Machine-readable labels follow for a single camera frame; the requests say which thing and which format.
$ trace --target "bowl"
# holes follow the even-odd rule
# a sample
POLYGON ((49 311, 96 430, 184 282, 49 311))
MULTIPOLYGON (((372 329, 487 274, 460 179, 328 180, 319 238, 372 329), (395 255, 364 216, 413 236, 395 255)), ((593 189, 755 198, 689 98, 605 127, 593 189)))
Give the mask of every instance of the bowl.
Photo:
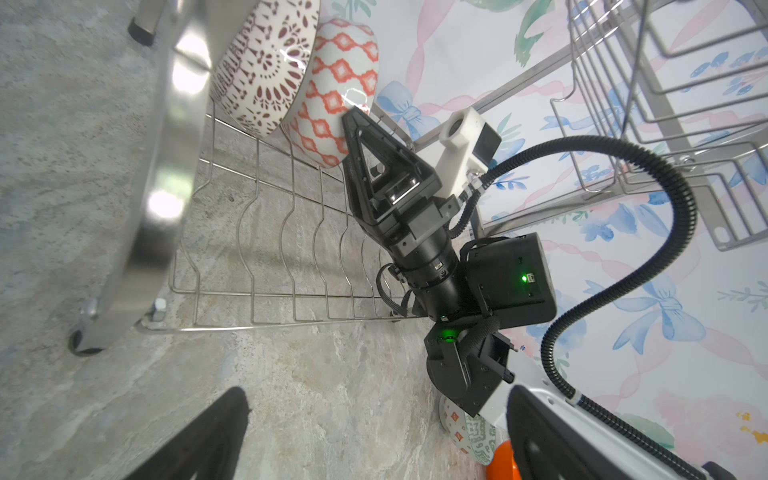
POLYGON ((335 167, 349 153, 341 117, 351 107, 370 112, 379 78, 373 31, 341 18, 322 23, 296 101, 283 123, 288 137, 321 167, 335 167))
POLYGON ((445 395, 440 396, 438 415, 442 427, 450 434, 457 449, 483 465, 491 463, 498 445, 496 427, 479 414, 475 417, 466 415, 445 395))
POLYGON ((248 134, 271 134, 291 108, 310 61, 319 10, 319 0, 259 2, 217 65, 211 96, 248 134))

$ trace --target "cable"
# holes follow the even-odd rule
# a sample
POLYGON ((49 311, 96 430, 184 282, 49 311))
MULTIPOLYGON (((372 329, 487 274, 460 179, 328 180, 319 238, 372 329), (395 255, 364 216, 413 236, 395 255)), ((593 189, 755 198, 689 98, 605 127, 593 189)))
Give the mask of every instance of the cable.
MULTIPOLYGON (((581 135, 558 138, 536 145, 489 170, 488 173, 481 177, 483 187, 489 187, 501 175, 529 161, 569 151, 592 151, 611 155, 637 165, 664 189, 670 198, 673 212, 672 229, 669 237, 667 237, 664 245, 647 262, 607 289, 591 296, 564 313, 547 329, 541 341, 541 364, 552 383, 558 387, 563 395, 571 399, 576 394, 576 389, 560 375, 554 365, 554 345, 558 337, 579 319, 637 289, 667 268, 683 253, 683 250, 685 250, 685 247, 693 238, 696 229, 697 211, 693 191, 680 172, 672 168, 661 157, 645 148, 609 137, 581 135)), ((480 194, 477 192, 468 199, 458 223, 449 230, 451 238, 456 238, 466 228, 479 200, 480 194)), ((695 480, 705 479, 704 473, 698 468, 685 462, 588 397, 582 395, 576 404, 631 440, 635 445, 658 458, 678 475, 695 480)))
POLYGON ((382 274, 384 273, 384 270, 386 270, 387 267, 394 265, 394 263, 385 263, 382 265, 382 267, 379 269, 379 272, 376 274, 376 289, 379 291, 379 296, 382 297, 384 303, 386 303, 387 306, 392 309, 392 311, 400 316, 408 316, 408 298, 410 297, 409 294, 411 293, 411 290, 408 290, 408 292, 403 297, 403 303, 398 305, 395 303, 395 300, 392 300, 389 298, 389 295, 384 293, 384 287, 382 286, 382 274))

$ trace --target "wire dish rack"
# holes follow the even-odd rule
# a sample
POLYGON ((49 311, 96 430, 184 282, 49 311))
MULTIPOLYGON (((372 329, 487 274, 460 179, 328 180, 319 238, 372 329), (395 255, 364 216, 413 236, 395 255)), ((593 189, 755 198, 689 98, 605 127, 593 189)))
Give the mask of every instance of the wire dish rack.
MULTIPOLYGON (((764 5, 739 1, 737 28, 679 48, 670 43, 668 24, 688 2, 567 0, 569 44, 473 107, 488 111, 570 63, 573 91, 551 100, 563 135, 562 102, 578 94, 599 135, 642 144, 680 169, 718 249, 763 240, 768 91, 741 85, 768 74, 768 24, 764 5), (720 52, 740 42, 765 48, 725 68, 720 52), (669 75, 693 70, 702 52, 712 68, 686 81, 669 75), (723 95, 724 85, 739 90, 723 95), (713 116, 720 119, 715 125, 701 126, 702 117, 713 116)), ((101 351, 134 325, 146 333, 192 333, 392 319, 372 282, 387 254, 350 219, 341 169, 296 158, 280 132, 249 137, 211 107, 212 70, 253 7, 253 0, 226 3, 190 0, 171 12, 127 240, 106 285, 81 311, 71 340, 77 354, 101 351), (169 303, 150 308, 158 290, 169 303), (176 314, 152 321, 165 309, 176 314)), ((163 4, 142 0, 134 19, 151 38, 163 4)), ((412 141, 376 104, 372 113, 417 152, 442 127, 412 141)), ((476 211, 473 234, 507 233, 621 195, 658 191, 643 171, 616 158, 608 159, 612 175, 588 181, 577 155, 571 152, 576 191, 492 222, 476 211)), ((385 284, 392 298, 402 298, 399 282, 389 277, 385 284)))
MULTIPOLYGON (((679 18, 675 8, 684 3, 568 0, 574 87, 565 97, 552 99, 551 107, 565 136, 559 105, 578 94, 599 135, 627 139, 669 159, 688 179, 704 224, 717 248, 725 251, 768 237, 768 198, 763 195, 768 89, 730 88, 768 74, 768 24, 758 5, 743 0, 740 28, 670 49, 657 24, 679 18), (723 65, 727 53, 722 51, 744 41, 758 48, 747 54, 749 58, 723 65), (689 81, 669 78, 671 71, 693 70, 691 62, 702 57, 714 60, 694 70, 689 81), (726 97, 723 90, 729 88, 733 94, 726 97), (701 127, 701 119, 716 115, 716 126, 710 122, 701 127)), ((619 195, 659 191, 646 174, 622 160, 609 158, 613 172, 598 182, 584 179, 574 152, 571 160, 578 191, 486 224, 485 234, 514 230, 619 195)))
MULTIPOLYGON (((391 259, 351 216, 341 167, 301 160, 282 131, 260 140, 210 108, 208 145, 165 296, 169 311, 177 313, 166 318, 184 321, 166 325, 148 316, 140 330, 394 320, 374 287, 379 268, 391 259), (270 321, 286 318, 292 321, 270 321)), ((382 279, 400 300, 402 284, 388 272, 382 279)))

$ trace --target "dish rack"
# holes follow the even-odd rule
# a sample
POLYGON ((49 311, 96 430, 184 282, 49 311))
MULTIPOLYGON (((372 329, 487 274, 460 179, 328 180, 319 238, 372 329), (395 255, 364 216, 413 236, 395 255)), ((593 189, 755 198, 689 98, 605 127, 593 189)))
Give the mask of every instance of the dish rack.
MULTIPOLYGON (((475 110, 483 113, 493 108, 570 62, 573 91, 551 100, 563 135, 558 104, 578 93, 598 134, 654 148, 680 169, 720 250, 768 237, 766 206, 760 197, 764 185, 750 176, 755 165, 768 168, 764 151, 768 120, 750 117, 700 130, 691 130, 683 122, 692 115, 734 105, 758 105, 768 111, 768 104, 760 103, 768 102, 768 94, 687 110, 680 109, 675 97, 687 88, 705 88, 729 76, 760 71, 768 62, 748 62, 735 71, 668 85, 655 75, 648 60, 652 49, 665 61, 676 61, 748 35, 768 38, 765 12, 752 0, 741 0, 754 25, 671 51, 654 26, 654 12, 667 7, 670 0, 598 1, 567 0, 570 44, 481 99, 475 110), (658 135, 647 136, 647 128, 641 125, 656 125, 658 135), (727 134, 711 135, 716 131, 727 134)), ((154 37, 163 4, 163 0, 140 4, 131 28, 139 28, 145 41, 154 37)), ((79 355, 101 351, 134 325, 144 333, 167 334, 393 321, 372 282, 379 267, 387 263, 387 254, 354 219, 350 222, 340 167, 322 169, 302 161, 280 132, 266 140, 250 137, 231 120, 217 116, 208 101, 211 71, 253 0, 228 0, 228 4, 229 8, 222 8, 216 0, 180 2, 169 14, 173 33, 162 64, 167 67, 161 73, 155 127, 148 135, 144 170, 137 176, 140 183, 125 227, 125 238, 131 240, 125 243, 104 289, 81 311, 71 339, 71 348, 79 355), (254 153, 243 154, 246 161, 239 162, 218 158, 217 142, 227 135, 248 143, 242 152, 254 153), (290 162, 290 175, 275 177, 265 168, 266 160, 290 162), (316 187, 307 190, 308 179, 314 179, 316 187), (312 212, 314 220, 296 222, 298 210, 303 211, 303 219, 312 212), (197 211, 212 218, 206 222, 196 217, 197 211), (201 233, 210 229, 214 218, 231 220, 233 232, 228 250, 214 248, 214 255, 206 257, 204 248, 196 248, 215 243, 216 236, 201 233), (192 230, 197 233, 190 236, 192 230), (259 235, 271 235, 271 241, 259 235), (258 253, 265 251, 271 256, 260 257, 258 253), (167 298, 156 300, 161 289, 167 298), (185 323, 167 324, 162 318, 166 310, 176 310, 172 317, 185 323), (288 323, 265 320, 286 316, 291 319, 288 323)), ((439 128, 411 141, 375 104, 372 114, 414 151, 437 139, 439 128)), ((619 159, 609 158, 613 174, 599 181, 582 176, 573 152, 571 159, 580 184, 577 190, 490 223, 476 211, 473 235, 507 233, 620 195, 658 191, 645 173, 619 159)), ((405 294, 393 278, 385 278, 385 284, 394 299, 405 294)))

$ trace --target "floral wallpaper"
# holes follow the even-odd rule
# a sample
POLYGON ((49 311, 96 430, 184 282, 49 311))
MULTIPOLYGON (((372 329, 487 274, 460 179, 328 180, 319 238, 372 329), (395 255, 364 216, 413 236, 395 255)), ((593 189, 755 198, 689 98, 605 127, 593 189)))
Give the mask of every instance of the floral wallpaper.
MULTIPOLYGON (((603 15, 603 2, 575 2, 584 20, 603 15)), ((376 101, 413 139, 437 128, 451 112, 474 104, 568 45, 565 0, 324 0, 321 16, 370 25, 379 39, 376 101)), ((651 20, 669 51, 699 45, 753 25, 736 0, 674 2, 651 20)), ((614 38, 606 46, 620 51, 614 38)), ((768 41, 759 31, 672 60, 652 41, 645 55, 662 88, 703 78, 714 81, 668 95, 692 145, 732 134, 733 124, 766 120, 768 41), (737 69, 743 73, 729 76, 737 69), (732 100, 752 100, 724 108, 732 100)), ((620 129, 627 83, 621 68, 593 78, 599 104, 595 125, 572 65, 536 81, 483 114, 502 136, 496 161, 566 135, 620 129)), ((668 152, 644 102, 629 115, 632 141, 668 152)), ((436 162, 442 147, 420 151, 436 162)), ((757 154, 718 167, 739 202, 748 189, 768 202, 768 169, 757 154)), ((613 165, 588 152, 539 159, 500 177, 479 205, 486 223, 611 179, 613 165)), ((723 208, 733 204, 722 194, 723 208)), ((755 214, 751 205, 746 215, 755 214)), ((558 313, 619 280, 650 257, 669 234, 664 193, 619 197, 512 232, 542 238, 558 313)), ((720 252, 700 221, 692 244, 662 275, 580 320, 558 340, 557 367, 570 382, 673 449, 686 460, 715 461, 741 480, 768 471, 768 250, 765 242, 720 252)), ((538 359, 547 325, 506 330, 538 359)))

